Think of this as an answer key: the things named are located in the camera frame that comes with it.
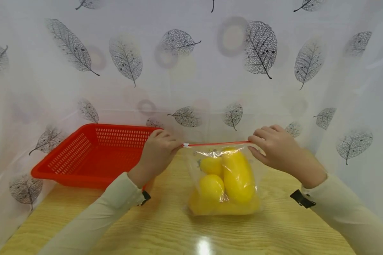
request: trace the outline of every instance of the forearm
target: forearm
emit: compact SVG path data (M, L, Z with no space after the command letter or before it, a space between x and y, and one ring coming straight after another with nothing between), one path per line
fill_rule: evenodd
M124 173L105 193L62 229L38 255L86 255L130 207L143 201L141 190Z
M330 175L316 188L302 188L311 207L346 239L357 255L383 254L383 223L341 180Z

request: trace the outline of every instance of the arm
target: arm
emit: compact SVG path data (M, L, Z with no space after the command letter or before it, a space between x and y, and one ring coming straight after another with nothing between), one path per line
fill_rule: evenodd
M141 188L161 174L183 145L164 130L154 131L145 143L139 163L114 180L105 193L65 226L38 255L86 255L132 206L145 199Z
M141 190L121 174L105 193L62 229L38 255L85 255L130 207L141 204Z
M328 175L312 189L302 187L302 194L316 203L313 212L338 231L356 254L383 254L383 223L337 177Z
M383 223L370 212L342 181L326 174L324 167L278 125L257 129L250 151L262 163L286 172L302 183L302 194L316 203L311 207L338 231L357 255L383 254Z

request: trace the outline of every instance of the wooden table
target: wooden table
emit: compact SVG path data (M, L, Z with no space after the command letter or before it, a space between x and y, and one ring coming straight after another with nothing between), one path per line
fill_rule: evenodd
M177 157L156 181L152 199L116 222L90 254L354 254L339 233L289 195L299 182L270 169L261 183L264 210L242 217L190 217L192 181ZM0 251L35 255L102 191L56 185Z

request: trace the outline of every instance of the black cuff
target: black cuff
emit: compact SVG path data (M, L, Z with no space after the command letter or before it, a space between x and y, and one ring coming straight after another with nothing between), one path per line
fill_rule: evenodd
M141 193L145 200L140 204L140 206L144 205L151 198L149 193L147 193L146 191L142 191Z
M300 206L305 208L310 208L316 205L315 202L306 199L299 190L294 191L290 197L294 199Z

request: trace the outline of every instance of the wrist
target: wrist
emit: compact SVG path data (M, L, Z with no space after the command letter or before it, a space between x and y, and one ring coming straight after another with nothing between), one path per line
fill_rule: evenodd
M328 178L328 175L323 167L314 166L302 169L294 177L302 183L304 188L311 189L323 183Z
M136 165L128 172L128 178L139 188L142 189L144 185L150 180L145 169Z

